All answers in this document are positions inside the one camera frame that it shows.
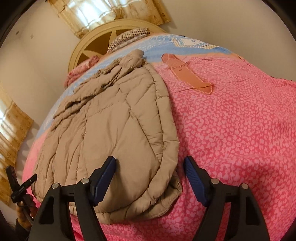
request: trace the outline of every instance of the striped pillow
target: striped pillow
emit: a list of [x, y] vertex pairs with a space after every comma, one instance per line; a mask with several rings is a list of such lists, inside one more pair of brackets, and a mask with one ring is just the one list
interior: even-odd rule
[[140, 38], [144, 38], [149, 35], [148, 28], [134, 28], [132, 30], [126, 31], [121, 35], [117, 36], [116, 39], [113, 40], [112, 43], [109, 44], [109, 48], [107, 53], [113, 52], [116, 49], [119, 49], [119, 46], [124, 47], [126, 45], [122, 45], [124, 42], [128, 41], [128, 44], [134, 42]]

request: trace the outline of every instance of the black clamp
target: black clamp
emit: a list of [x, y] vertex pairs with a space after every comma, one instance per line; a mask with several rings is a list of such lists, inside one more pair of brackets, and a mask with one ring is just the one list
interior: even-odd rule
[[206, 207], [193, 241], [215, 241], [227, 202], [231, 208], [224, 241], [270, 241], [262, 212], [246, 183], [239, 187], [223, 184], [199, 168], [192, 156], [184, 159], [184, 170], [198, 202]]
[[15, 173], [14, 167], [9, 165], [5, 169], [5, 171], [12, 190], [12, 194], [10, 198], [13, 203], [17, 203], [21, 201], [23, 202], [24, 204], [23, 208], [25, 210], [24, 214], [28, 219], [28, 221], [30, 222], [30, 224], [32, 225], [34, 219], [32, 219], [32, 217], [30, 216], [30, 209], [29, 209], [31, 200], [29, 196], [26, 196], [25, 194], [27, 193], [27, 189], [37, 180], [37, 174], [34, 174], [32, 177], [30, 177], [30, 179], [25, 181], [22, 185], [19, 185], [19, 183], [17, 182], [17, 175]]
[[75, 202], [84, 240], [107, 241], [93, 207], [103, 200], [115, 170], [116, 159], [109, 156], [90, 178], [63, 187], [52, 184], [35, 217], [28, 241], [75, 241], [69, 202]]

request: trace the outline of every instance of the wooden headboard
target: wooden headboard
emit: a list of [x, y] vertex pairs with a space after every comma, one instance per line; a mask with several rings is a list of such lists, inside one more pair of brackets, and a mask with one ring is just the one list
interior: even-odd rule
[[85, 35], [78, 43], [72, 53], [68, 72], [92, 56], [103, 56], [107, 53], [109, 43], [118, 35], [134, 28], [148, 28], [150, 33], [165, 33], [160, 27], [143, 20], [118, 19], [103, 24]]

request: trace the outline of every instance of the curtain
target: curtain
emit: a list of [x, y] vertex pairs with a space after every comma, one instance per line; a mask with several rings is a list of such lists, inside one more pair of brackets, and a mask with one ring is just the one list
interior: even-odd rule
[[170, 22], [159, 0], [49, 0], [49, 3], [79, 38], [120, 18], [141, 19], [156, 25]]
[[0, 200], [9, 204], [10, 185], [5, 168], [15, 167], [17, 152], [33, 120], [6, 94], [0, 83]]

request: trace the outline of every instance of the pink blanket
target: pink blanket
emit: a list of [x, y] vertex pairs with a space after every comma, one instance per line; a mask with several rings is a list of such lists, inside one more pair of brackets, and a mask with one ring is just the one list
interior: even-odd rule
[[[268, 76], [239, 58], [177, 56], [204, 82], [208, 95], [179, 80], [165, 63], [154, 67], [167, 85], [180, 140], [178, 175], [183, 193], [171, 211], [144, 222], [102, 225], [109, 241], [191, 241], [205, 208], [184, 176], [184, 157], [223, 183], [248, 183], [263, 212], [271, 241], [296, 217], [296, 83]], [[32, 174], [46, 133], [34, 143], [23, 180]], [[83, 240], [72, 216], [77, 240]], [[223, 240], [226, 219], [219, 237]]]
[[70, 84], [75, 82], [80, 76], [82, 76], [87, 70], [94, 66], [100, 58], [98, 56], [92, 56], [89, 59], [80, 63], [76, 68], [72, 69], [64, 82], [64, 87], [68, 88]]

